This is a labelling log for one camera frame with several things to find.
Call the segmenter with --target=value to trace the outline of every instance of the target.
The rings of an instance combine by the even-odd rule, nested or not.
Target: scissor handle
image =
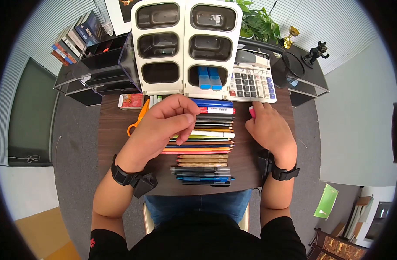
[[[136,122],[136,123],[134,123],[134,124],[131,124],[129,127],[128,127],[128,136],[131,136],[131,133],[130,133],[130,131],[131,131],[131,128],[132,127],[137,127],[138,126],[138,122]]]

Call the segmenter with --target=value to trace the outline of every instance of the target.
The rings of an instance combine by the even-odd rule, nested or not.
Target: gray carpet
[[[65,226],[82,259],[88,258],[94,191],[97,179],[97,128],[100,106],[85,107],[65,96],[59,98],[53,132],[53,162],[60,209]],[[307,245],[314,228],[333,229],[346,221],[358,187],[333,185],[340,191],[327,221],[313,217],[325,183],[319,182],[320,134],[314,101],[294,109],[300,176],[295,179],[291,216],[301,241]],[[132,200],[123,216],[128,248],[144,235],[143,199]],[[257,190],[250,200],[249,232],[259,237],[259,203]]]

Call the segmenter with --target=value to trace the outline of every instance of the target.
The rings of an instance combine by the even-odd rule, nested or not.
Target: pink eraser
[[[250,113],[250,115],[251,115],[253,118],[256,117],[256,115],[254,114],[253,106],[249,107],[249,113]]]

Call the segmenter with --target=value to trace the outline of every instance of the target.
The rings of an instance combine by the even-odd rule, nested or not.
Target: white cable
[[[20,158],[20,157],[16,157],[14,156],[8,156],[8,158],[14,158],[14,159],[24,159],[27,160],[27,162],[30,164],[33,161],[39,161],[40,160],[40,156],[39,155],[28,155],[27,157],[24,158]]]

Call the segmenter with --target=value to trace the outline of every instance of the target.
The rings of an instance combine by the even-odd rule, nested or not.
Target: black shirt
[[[292,219],[269,221],[260,239],[228,216],[195,212],[154,229],[131,250],[115,232],[91,233],[89,260],[99,259],[306,259]]]

